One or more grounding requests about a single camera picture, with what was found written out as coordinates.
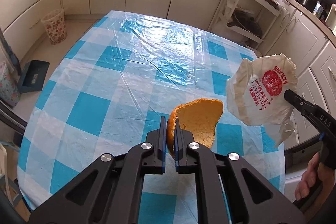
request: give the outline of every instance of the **floral container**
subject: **floral container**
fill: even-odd
[[[65,29],[63,9],[51,11],[41,19],[41,22],[44,25],[52,45],[58,44],[66,39],[68,34]]]
[[[14,79],[11,77],[7,64],[0,64],[0,98],[11,107],[15,107],[20,100],[20,92]]]

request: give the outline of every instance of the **pot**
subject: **pot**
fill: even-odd
[[[258,23],[251,17],[248,13],[235,10],[233,12],[233,21],[227,24],[228,27],[238,26],[250,33],[254,34],[257,37],[261,37],[263,35],[262,30],[260,29]]]
[[[300,4],[311,13],[314,11],[318,0],[300,0]]]

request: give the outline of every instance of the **table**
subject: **table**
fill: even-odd
[[[103,153],[119,155],[179,104],[224,102],[212,151],[235,151],[284,191],[283,146],[226,107],[226,80],[247,48],[173,21],[111,11],[70,49],[46,83],[23,137],[18,182],[35,209]],[[146,175],[139,223],[197,223],[194,176]]]

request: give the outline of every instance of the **plastic bag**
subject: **plastic bag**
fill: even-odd
[[[270,137],[279,145],[294,131],[290,121],[294,107],[284,93],[288,89],[296,92],[295,69],[283,54],[253,61],[244,58],[226,83],[228,111],[248,126],[264,124],[266,132],[275,132]]]

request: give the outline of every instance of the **drawer handle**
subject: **drawer handle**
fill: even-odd
[[[336,82],[336,75],[335,75],[334,72],[331,70],[331,67],[330,67],[330,66],[328,66],[328,70],[331,72],[331,75],[332,75],[334,81]]]
[[[289,17],[290,15],[291,15],[291,13],[288,12],[288,13],[283,17],[283,19],[282,19],[282,21],[281,21],[281,24],[280,24],[280,28],[282,28],[282,24],[284,23],[285,19],[286,19],[287,17]]]
[[[29,29],[32,29],[37,23],[39,23],[40,22],[40,18],[39,18],[39,20],[33,25],[33,26],[31,26]]]
[[[288,29],[290,26],[292,26],[292,22],[294,21],[293,27],[291,28],[291,30],[289,32],[291,32],[294,29],[294,26],[296,24],[297,18],[293,17],[293,19],[290,21],[290,23],[288,24],[287,28],[286,28],[286,33],[288,33]]]

